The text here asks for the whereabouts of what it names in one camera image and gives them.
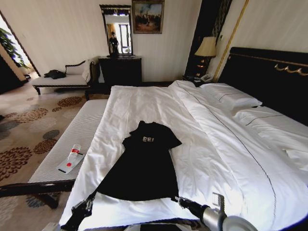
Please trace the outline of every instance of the dresser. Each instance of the dresser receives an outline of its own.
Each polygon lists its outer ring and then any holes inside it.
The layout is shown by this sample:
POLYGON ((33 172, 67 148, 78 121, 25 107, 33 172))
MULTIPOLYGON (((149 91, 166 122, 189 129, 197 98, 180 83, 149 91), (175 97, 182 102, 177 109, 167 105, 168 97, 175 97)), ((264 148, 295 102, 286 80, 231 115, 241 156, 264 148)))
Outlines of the dresser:
POLYGON ((101 57, 99 62, 103 78, 108 86, 139 86, 141 84, 140 56, 101 57))

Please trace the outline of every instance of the white duvet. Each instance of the white duvet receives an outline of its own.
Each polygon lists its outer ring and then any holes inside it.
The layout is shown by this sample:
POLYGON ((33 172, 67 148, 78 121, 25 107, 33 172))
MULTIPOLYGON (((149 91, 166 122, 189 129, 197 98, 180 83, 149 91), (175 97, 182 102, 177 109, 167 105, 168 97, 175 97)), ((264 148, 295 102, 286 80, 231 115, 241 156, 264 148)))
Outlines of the white duvet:
MULTIPOLYGON (((182 142, 171 151, 180 196, 212 206, 212 193, 220 193, 228 216, 241 216, 260 231, 279 230, 306 216, 308 189, 297 169, 189 82, 176 81, 168 88, 112 87, 61 225, 72 206, 103 180, 124 151, 123 139, 140 120, 168 126, 182 142)), ((97 193, 92 216, 79 229, 170 218, 196 219, 168 198, 129 202, 97 193)))

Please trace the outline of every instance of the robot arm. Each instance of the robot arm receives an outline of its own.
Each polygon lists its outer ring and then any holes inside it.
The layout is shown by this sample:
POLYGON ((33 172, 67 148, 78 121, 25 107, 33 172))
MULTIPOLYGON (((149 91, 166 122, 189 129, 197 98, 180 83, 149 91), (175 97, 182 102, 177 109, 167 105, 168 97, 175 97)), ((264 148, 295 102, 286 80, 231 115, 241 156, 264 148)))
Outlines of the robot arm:
POLYGON ((187 208, 211 231, 257 231, 250 222, 243 218, 237 216, 227 217, 224 212, 223 197, 220 198, 220 210, 212 209, 207 205, 200 205, 184 197, 176 197, 175 199, 182 208, 187 208))

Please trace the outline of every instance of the lamp shade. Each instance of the lamp shade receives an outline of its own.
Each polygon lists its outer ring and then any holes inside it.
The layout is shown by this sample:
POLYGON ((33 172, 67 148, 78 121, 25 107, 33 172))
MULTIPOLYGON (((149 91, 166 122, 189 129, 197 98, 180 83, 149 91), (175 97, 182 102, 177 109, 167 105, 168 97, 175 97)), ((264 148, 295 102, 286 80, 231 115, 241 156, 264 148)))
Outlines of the lamp shade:
POLYGON ((216 37, 204 37, 195 55, 204 56, 204 57, 215 56, 216 55, 216 37))

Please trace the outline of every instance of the white wall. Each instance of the white wall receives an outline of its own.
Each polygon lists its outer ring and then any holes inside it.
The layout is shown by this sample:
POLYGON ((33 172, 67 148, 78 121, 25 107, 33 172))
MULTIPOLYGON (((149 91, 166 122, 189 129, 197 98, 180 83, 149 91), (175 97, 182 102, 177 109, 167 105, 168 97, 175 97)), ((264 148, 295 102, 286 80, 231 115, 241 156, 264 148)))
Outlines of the white wall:
MULTIPOLYGON (((0 10, 41 74, 108 54, 99 4, 131 0, 1 0, 0 10)), ((133 34, 143 81, 172 81, 185 72, 201 0, 165 0, 163 33, 133 34)))
MULTIPOLYGON (((208 72, 214 75, 228 43, 244 0, 233 0, 218 44, 216 58, 208 72)), ((307 0, 250 0, 234 35, 231 47, 249 47, 281 51, 308 52, 307 0)), ((226 62, 219 70, 219 75, 226 62)))

